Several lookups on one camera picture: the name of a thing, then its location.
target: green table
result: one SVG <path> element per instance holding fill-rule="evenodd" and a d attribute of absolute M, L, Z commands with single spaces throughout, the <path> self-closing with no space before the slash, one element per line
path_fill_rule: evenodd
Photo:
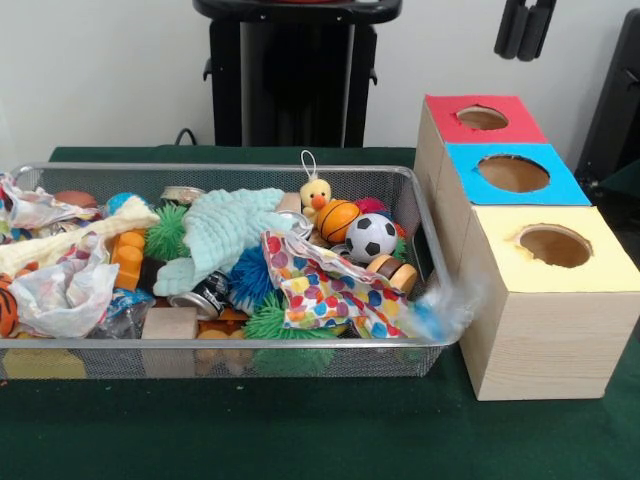
<path fill-rule="evenodd" d="M 345 163 L 413 158 L 410 149 L 326 153 Z M 294 150 L 61 148 L 52 160 L 289 157 Z M 631 340 L 607 396 L 585 401 L 477 402 L 457 346 L 426 378 L 9 382 L 0 479 L 638 479 L 639 365 Z"/>

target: towel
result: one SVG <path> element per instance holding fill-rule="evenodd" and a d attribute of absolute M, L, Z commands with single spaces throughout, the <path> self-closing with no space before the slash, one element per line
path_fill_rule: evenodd
<path fill-rule="evenodd" d="M 53 265 L 89 232 L 109 239 L 136 228 L 152 227 L 159 221 L 160 218 L 149 210 L 141 198 L 131 197 L 115 215 L 79 230 L 0 246 L 0 272 L 15 275 L 27 263 L 33 261 L 39 262 L 41 268 Z"/>
<path fill-rule="evenodd" d="M 198 198 L 182 222 L 191 258 L 170 261 L 158 271 L 153 293 L 160 297 L 189 292 L 214 271 L 228 273 L 245 249 L 260 244 L 266 230 L 290 230 L 293 220 L 274 213 L 284 192 L 214 190 Z"/>

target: light green washcloth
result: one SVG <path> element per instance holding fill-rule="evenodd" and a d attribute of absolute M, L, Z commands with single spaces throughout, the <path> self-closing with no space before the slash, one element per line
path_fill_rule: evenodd
<path fill-rule="evenodd" d="M 245 249 L 260 244 L 263 231 L 290 230 L 293 221 L 273 212 L 283 196 L 282 190 L 267 188 L 214 190 L 198 198 L 182 220 L 191 258 L 162 267 L 153 293 L 166 297 L 189 292 L 210 273 L 231 270 Z"/>

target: green spiky ball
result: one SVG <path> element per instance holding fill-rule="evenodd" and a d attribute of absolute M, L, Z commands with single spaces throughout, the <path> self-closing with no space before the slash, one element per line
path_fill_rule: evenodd
<path fill-rule="evenodd" d="M 396 249 L 393 251 L 393 256 L 401 262 L 407 261 L 407 241 L 404 238 L 398 237 L 398 243 L 396 244 Z"/>
<path fill-rule="evenodd" d="M 332 339 L 329 330 L 297 330 L 283 328 L 284 302 L 276 293 L 265 299 L 262 307 L 251 316 L 244 328 L 251 340 L 317 340 Z M 268 377 L 302 377 L 321 375 L 333 360 L 333 349 L 262 349 L 253 357 L 253 366 Z"/>
<path fill-rule="evenodd" d="M 160 223 L 147 230 L 145 256 L 165 262 L 189 256 L 189 248 L 183 242 L 186 232 L 182 218 L 185 213 L 186 207 L 171 203 L 156 209 Z"/>

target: orange ball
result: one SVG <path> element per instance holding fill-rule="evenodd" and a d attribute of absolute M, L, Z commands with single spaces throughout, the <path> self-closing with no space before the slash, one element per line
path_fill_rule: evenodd
<path fill-rule="evenodd" d="M 316 219 L 320 236 L 331 243 L 342 243 L 349 225 L 360 216 L 360 209 L 347 200 L 331 200 Z"/>

